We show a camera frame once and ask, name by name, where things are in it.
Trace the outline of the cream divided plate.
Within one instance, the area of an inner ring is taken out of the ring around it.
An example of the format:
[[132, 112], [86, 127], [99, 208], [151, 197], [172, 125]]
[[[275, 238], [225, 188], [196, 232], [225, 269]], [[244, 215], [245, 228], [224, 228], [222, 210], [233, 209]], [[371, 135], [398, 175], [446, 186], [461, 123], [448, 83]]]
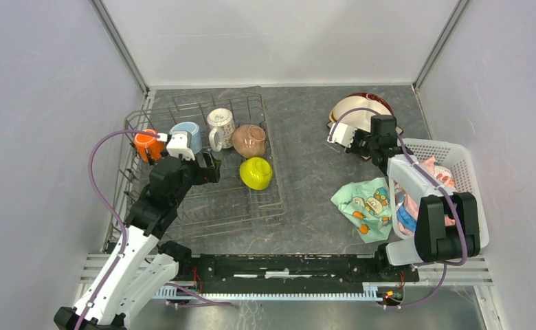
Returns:
[[[350, 110], [341, 110], [337, 104], [332, 108], [329, 113], [329, 123], [328, 127], [331, 128], [331, 125], [344, 115], [347, 111]], [[370, 119], [375, 114], [370, 111], [356, 111], [348, 114], [342, 119], [342, 123], [347, 124], [348, 126], [356, 127], [366, 132], [370, 132]]]

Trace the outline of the red-rimmed beige plate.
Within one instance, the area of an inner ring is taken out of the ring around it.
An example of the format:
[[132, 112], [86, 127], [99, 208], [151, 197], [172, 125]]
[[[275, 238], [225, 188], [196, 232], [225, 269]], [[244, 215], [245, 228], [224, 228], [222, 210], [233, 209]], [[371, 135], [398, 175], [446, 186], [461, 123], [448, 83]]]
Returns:
[[373, 93], [353, 93], [339, 101], [337, 106], [341, 110], [365, 107], [381, 115], [394, 115], [391, 106], [383, 98]]

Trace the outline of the light blue mug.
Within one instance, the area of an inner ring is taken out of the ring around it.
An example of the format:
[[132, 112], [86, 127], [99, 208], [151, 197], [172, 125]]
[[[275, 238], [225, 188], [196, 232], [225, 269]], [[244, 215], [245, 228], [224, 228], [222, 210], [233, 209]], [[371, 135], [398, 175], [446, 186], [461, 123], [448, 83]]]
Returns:
[[201, 130], [197, 123], [195, 122], [180, 122], [174, 125], [169, 134], [173, 134], [176, 131], [186, 131], [191, 135], [190, 148], [194, 154], [201, 152], [203, 148], [203, 143], [201, 139]]

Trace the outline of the lime green bowl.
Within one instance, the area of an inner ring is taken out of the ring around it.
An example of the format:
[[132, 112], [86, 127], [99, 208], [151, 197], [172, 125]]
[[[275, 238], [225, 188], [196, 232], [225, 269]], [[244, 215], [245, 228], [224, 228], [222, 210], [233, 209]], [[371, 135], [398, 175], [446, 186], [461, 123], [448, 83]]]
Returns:
[[239, 175], [243, 183], [249, 188], [264, 190], [270, 185], [273, 168], [264, 158], [252, 157], [240, 165]]

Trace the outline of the white floral mug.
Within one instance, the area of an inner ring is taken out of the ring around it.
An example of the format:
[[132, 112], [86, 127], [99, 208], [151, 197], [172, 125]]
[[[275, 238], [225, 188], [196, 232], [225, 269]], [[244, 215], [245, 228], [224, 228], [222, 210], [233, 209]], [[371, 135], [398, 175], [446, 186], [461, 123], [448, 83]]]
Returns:
[[208, 139], [213, 151], [219, 152], [233, 147], [232, 135], [236, 125], [234, 115], [229, 109], [212, 110], [207, 116], [207, 124], [210, 128]]

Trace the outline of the orange mug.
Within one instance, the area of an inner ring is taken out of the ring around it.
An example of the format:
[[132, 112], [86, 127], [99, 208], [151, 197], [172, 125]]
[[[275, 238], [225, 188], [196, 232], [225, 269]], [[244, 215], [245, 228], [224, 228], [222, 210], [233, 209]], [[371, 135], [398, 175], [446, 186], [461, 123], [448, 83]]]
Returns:
[[135, 134], [133, 144], [142, 161], [148, 164], [154, 163], [163, 157], [164, 143], [155, 136]]

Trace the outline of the beige brown-rimmed bowl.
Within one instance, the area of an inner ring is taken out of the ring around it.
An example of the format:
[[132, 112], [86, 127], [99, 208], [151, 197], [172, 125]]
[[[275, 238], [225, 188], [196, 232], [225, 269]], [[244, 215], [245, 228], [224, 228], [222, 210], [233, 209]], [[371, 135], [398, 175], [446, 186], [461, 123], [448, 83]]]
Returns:
[[245, 159], [262, 157], [266, 153], [266, 137], [265, 130], [261, 127], [244, 124], [232, 134], [232, 144]]

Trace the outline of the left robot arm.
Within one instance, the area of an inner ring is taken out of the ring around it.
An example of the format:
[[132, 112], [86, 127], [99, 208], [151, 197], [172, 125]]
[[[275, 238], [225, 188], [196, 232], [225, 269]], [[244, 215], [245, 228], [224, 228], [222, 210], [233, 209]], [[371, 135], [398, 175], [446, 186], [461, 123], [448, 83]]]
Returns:
[[177, 218], [178, 208], [193, 186], [217, 183], [221, 161], [210, 152], [198, 159], [167, 156], [150, 170], [148, 183], [131, 206], [113, 253], [90, 288], [73, 307], [54, 316], [59, 329], [128, 329], [155, 292], [171, 279], [184, 280], [192, 261], [190, 249], [165, 243], [143, 272], [138, 269]]

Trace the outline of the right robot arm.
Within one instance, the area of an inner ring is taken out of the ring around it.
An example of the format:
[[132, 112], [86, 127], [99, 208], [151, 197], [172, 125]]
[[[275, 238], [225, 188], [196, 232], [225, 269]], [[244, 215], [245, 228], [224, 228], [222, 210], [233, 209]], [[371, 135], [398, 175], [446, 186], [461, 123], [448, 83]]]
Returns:
[[481, 250], [479, 205], [470, 192], [456, 192], [424, 169], [396, 131], [391, 115], [373, 115], [370, 130], [341, 122], [333, 125], [329, 142], [347, 153], [369, 157], [388, 178], [403, 187], [418, 205], [414, 236], [381, 248], [373, 263], [375, 275], [390, 281], [402, 265], [463, 265]]

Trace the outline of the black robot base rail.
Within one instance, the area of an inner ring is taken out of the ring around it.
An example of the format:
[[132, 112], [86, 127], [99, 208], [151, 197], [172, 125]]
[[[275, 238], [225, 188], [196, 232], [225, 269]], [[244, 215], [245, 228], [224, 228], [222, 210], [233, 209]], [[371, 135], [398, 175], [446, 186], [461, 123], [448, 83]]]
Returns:
[[208, 300], [352, 300], [381, 302], [416, 283], [418, 271], [357, 254], [201, 254], [174, 241], [159, 247], [179, 262], [178, 274], [155, 295], [173, 302]]

